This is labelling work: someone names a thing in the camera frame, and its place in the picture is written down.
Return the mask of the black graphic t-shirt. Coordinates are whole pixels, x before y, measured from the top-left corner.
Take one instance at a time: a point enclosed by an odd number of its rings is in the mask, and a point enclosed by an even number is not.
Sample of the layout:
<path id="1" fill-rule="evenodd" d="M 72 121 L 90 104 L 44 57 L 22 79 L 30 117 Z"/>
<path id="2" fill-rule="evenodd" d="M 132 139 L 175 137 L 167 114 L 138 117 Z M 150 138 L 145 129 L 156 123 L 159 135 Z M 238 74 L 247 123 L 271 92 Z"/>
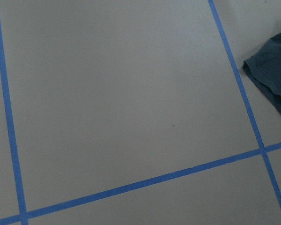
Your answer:
<path id="1" fill-rule="evenodd" d="M 250 58 L 243 71 L 281 114 L 281 33 L 271 37 Z"/>

